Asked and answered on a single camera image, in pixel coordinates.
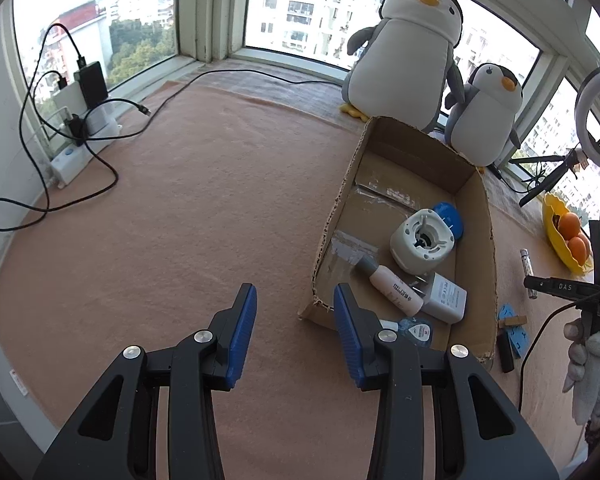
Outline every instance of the black cylindrical object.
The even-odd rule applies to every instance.
[[[511,350],[509,336],[504,330],[498,332],[496,344],[498,345],[498,353],[500,354],[500,366],[502,367],[502,371],[508,374],[515,367],[513,365],[513,351]]]

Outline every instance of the cardboard box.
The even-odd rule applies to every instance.
[[[467,291],[464,319],[445,324],[424,313],[433,326],[432,348],[463,344],[490,359],[498,327],[496,264],[487,194],[478,171],[462,156],[422,132],[390,118],[373,118],[356,148],[324,227],[312,275],[312,302],[301,318],[334,329],[333,289],[348,282],[363,308],[380,319],[404,314],[354,270],[362,254],[413,281],[395,263],[389,239],[416,211],[451,202],[464,234],[435,271]]]

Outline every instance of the wooden block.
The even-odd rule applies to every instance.
[[[505,319],[498,320],[498,327],[520,326],[526,324],[526,316],[510,316]]]

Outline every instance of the silver screw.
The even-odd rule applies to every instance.
[[[124,349],[124,351],[122,352],[122,355],[126,358],[126,359],[135,359],[136,357],[138,357],[141,353],[141,349],[139,346],[133,345],[133,346],[128,346]]]
[[[393,343],[398,336],[393,330],[381,330],[378,332],[378,339],[380,341],[384,341],[385,343]]]
[[[213,339],[213,337],[214,335],[209,332],[209,330],[201,330],[200,332],[196,332],[196,334],[193,336],[193,339],[199,343],[208,343]]]
[[[469,351],[466,349],[466,346],[462,345],[453,345],[451,347],[451,353],[459,358],[467,357],[469,355]]]

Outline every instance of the white glove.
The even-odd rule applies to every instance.
[[[563,392],[573,386],[573,415],[576,424],[583,426],[591,420],[591,431],[600,428],[600,332],[583,343],[582,320],[567,323],[564,336],[573,341],[569,347],[569,367]]]

